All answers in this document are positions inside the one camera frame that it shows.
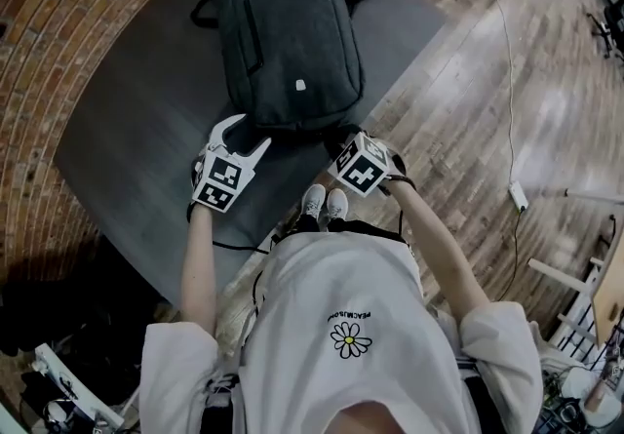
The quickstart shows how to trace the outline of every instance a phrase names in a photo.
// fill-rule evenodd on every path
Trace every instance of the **white sneaker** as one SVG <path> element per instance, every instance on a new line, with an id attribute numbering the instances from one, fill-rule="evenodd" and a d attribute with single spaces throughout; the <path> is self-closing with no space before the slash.
<path id="1" fill-rule="evenodd" d="M 301 199 L 301 215 L 319 218 L 325 203 L 325 187 L 322 184 L 312 184 Z"/>
<path id="2" fill-rule="evenodd" d="M 328 213 L 330 220 L 345 219 L 349 211 L 349 201 L 347 195 L 339 188 L 334 188 L 328 196 Z"/>

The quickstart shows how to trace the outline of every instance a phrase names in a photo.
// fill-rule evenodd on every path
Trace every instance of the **black pants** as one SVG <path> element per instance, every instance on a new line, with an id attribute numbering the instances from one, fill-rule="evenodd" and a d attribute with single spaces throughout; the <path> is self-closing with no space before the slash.
<path id="1" fill-rule="evenodd" d="M 314 219 L 312 216 L 302 214 L 294 225 L 294 228 L 286 235 L 286 237 L 294 235 L 296 233 L 318 233 L 319 231 L 321 231 L 321 228 L 319 227 L 319 223 L 317 222 L 317 220 Z M 378 236 L 380 238 L 387 238 L 388 240 L 406 243 L 406 241 L 399 233 L 386 231 L 385 229 L 371 226 L 370 224 L 368 224 L 367 222 L 363 222 L 362 220 L 332 219 L 328 224 L 328 231 L 332 233 L 350 231 L 352 233 Z"/>

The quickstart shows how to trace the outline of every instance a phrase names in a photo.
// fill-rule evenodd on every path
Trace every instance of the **skin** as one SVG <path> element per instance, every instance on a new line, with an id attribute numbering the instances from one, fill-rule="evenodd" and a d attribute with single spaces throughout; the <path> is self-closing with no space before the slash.
<path id="1" fill-rule="evenodd" d="M 395 169 L 391 174 L 398 174 Z M 470 311 L 489 303 L 466 256 L 418 193 L 406 182 L 386 181 L 408 220 L 415 246 L 446 298 L 450 310 L 461 322 Z M 215 335 L 216 293 L 213 252 L 213 220 L 208 208 L 196 204 L 190 220 L 186 254 L 182 267 L 181 314 Z M 385 406 L 365 402 L 339 412 L 326 434 L 394 434 L 403 432 Z"/>

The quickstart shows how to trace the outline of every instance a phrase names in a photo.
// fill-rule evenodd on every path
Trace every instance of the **flower graphic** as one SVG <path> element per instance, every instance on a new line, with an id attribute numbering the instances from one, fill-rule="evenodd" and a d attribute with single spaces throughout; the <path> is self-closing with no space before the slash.
<path id="1" fill-rule="evenodd" d="M 346 360 L 351 356 L 361 356 L 369 350 L 372 340 L 369 338 L 358 336 L 360 333 L 360 325 L 354 323 L 350 325 L 346 322 L 342 325 L 334 325 L 335 332 L 331 332 L 330 337 L 335 340 L 333 347 L 340 350 L 340 358 Z"/>

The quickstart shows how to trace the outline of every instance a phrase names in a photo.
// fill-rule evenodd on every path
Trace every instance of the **office chair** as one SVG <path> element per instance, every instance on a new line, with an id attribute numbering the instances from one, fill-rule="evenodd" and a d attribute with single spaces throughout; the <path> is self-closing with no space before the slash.
<path id="1" fill-rule="evenodd" d="M 605 23 L 599 22 L 591 13 L 588 13 L 587 17 L 591 19 L 597 28 L 596 31 L 592 32 L 592 35 L 602 37 L 604 40 L 604 46 L 606 47 L 604 57 L 609 58 L 611 56 L 611 51 L 613 51 L 612 44 L 615 44 L 619 51 L 616 55 L 624 60 L 622 56 L 622 53 L 624 53 L 624 0 L 618 0 L 615 4 L 604 7 Z"/>

